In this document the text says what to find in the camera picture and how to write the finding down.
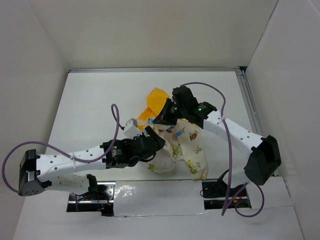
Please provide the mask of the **yellow and cream baby jacket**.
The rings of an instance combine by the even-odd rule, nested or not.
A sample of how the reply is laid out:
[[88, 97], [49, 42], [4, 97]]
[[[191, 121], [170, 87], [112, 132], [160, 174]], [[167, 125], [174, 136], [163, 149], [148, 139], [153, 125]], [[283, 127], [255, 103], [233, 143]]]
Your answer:
[[153, 123], [168, 98], [169, 95], [164, 90], [155, 88], [146, 98], [147, 108], [137, 118], [140, 131], [150, 126], [165, 140], [165, 146], [156, 153], [154, 159], [143, 165], [154, 173], [163, 174], [172, 171], [177, 162], [184, 161], [191, 179], [205, 180], [208, 166], [201, 128], [185, 119], [179, 119], [171, 126]]

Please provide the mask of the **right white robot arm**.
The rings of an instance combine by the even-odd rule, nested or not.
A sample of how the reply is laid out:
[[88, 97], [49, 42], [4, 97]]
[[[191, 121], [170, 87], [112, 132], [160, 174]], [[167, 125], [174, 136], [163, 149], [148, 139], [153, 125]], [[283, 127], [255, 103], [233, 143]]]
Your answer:
[[230, 196], [237, 186], [247, 182], [263, 186], [282, 163], [278, 141], [273, 136], [263, 137], [243, 128], [210, 103], [198, 102], [186, 86], [173, 89], [172, 97], [153, 122], [173, 126], [179, 119], [216, 134], [248, 158], [243, 170], [219, 182], [218, 190], [223, 196]]

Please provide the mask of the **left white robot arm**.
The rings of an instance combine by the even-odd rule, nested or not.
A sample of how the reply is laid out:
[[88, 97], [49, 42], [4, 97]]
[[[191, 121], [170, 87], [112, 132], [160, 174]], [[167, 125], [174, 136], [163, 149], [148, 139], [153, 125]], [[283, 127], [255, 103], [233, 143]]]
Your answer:
[[18, 195], [29, 197], [44, 191], [65, 191], [92, 200], [99, 187], [92, 174], [79, 176], [89, 170], [123, 169], [138, 162], [149, 162], [163, 149], [166, 141], [150, 126], [133, 138], [108, 141], [101, 145], [68, 155], [38, 154], [27, 150], [19, 166]]

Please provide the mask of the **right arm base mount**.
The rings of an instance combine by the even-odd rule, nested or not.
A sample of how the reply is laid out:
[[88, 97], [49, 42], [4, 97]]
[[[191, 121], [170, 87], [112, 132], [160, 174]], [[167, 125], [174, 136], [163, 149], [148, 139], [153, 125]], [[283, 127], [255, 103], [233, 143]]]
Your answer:
[[[219, 178], [202, 181], [202, 190], [199, 192], [203, 197], [205, 210], [221, 210], [224, 206], [227, 184], [223, 181], [223, 177], [228, 173], [226, 170]], [[229, 209], [234, 209], [236, 204], [239, 208], [250, 208], [250, 201], [246, 189], [243, 189], [237, 197], [232, 200], [228, 206]]]

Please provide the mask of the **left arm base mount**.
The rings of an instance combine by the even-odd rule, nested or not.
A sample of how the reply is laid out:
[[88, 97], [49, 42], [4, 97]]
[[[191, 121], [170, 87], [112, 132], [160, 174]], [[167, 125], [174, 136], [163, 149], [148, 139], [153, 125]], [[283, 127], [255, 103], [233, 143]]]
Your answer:
[[85, 193], [70, 193], [67, 213], [100, 212], [102, 216], [114, 216], [115, 181], [97, 181], [87, 174], [89, 187]]

